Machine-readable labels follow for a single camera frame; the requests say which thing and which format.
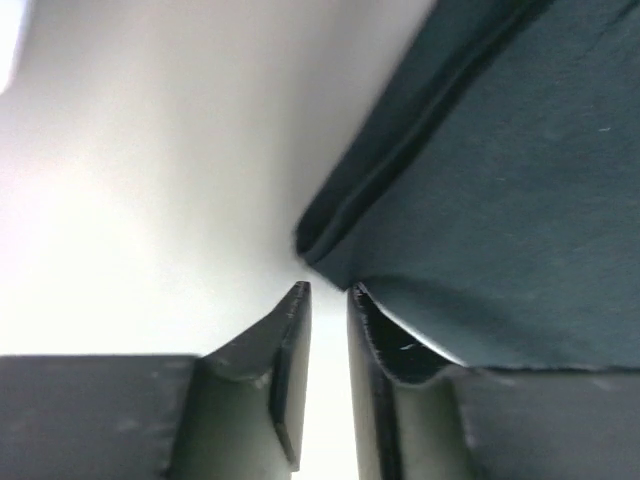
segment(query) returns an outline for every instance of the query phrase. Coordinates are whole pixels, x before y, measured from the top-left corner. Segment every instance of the black fabric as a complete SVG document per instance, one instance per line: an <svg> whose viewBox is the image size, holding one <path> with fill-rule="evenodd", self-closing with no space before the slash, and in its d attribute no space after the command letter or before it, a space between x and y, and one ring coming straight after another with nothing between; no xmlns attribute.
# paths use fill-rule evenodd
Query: black fabric
<svg viewBox="0 0 640 480"><path fill-rule="evenodd" d="M298 254L472 365L640 366L639 6L440 0Z"/></svg>

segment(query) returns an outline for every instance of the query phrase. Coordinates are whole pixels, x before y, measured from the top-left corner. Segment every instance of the dark green fabric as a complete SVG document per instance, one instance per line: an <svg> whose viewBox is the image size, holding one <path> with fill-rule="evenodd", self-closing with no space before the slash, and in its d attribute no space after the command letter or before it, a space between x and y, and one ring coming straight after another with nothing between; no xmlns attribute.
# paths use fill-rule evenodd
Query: dark green fabric
<svg viewBox="0 0 640 480"><path fill-rule="evenodd" d="M640 366L640 0L440 0L298 254L475 365Z"/></svg>

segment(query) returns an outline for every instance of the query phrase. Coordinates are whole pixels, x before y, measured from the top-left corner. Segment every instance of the dark cloth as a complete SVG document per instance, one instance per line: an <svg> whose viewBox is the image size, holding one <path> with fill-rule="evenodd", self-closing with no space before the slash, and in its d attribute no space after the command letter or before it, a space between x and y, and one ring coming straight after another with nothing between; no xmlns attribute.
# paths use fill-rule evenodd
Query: dark cloth
<svg viewBox="0 0 640 480"><path fill-rule="evenodd" d="M640 0L440 0L296 247L470 364L640 366Z"/></svg>

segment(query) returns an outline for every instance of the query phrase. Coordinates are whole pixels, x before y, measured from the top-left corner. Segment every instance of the folded cloth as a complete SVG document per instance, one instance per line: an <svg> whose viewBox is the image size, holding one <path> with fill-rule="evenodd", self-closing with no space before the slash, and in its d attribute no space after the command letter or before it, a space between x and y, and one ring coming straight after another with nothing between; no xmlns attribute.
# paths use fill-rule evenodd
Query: folded cloth
<svg viewBox="0 0 640 480"><path fill-rule="evenodd" d="M640 366L640 1L440 0L296 248L465 363Z"/></svg>

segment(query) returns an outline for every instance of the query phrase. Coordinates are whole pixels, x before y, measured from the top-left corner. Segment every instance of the folded garment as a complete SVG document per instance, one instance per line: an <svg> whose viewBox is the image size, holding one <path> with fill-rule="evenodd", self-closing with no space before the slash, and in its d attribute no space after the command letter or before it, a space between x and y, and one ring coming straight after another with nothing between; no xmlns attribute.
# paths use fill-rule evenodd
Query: folded garment
<svg viewBox="0 0 640 480"><path fill-rule="evenodd" d="M440 0L296 248L467 364L640 366L640 1Z"/></svg>

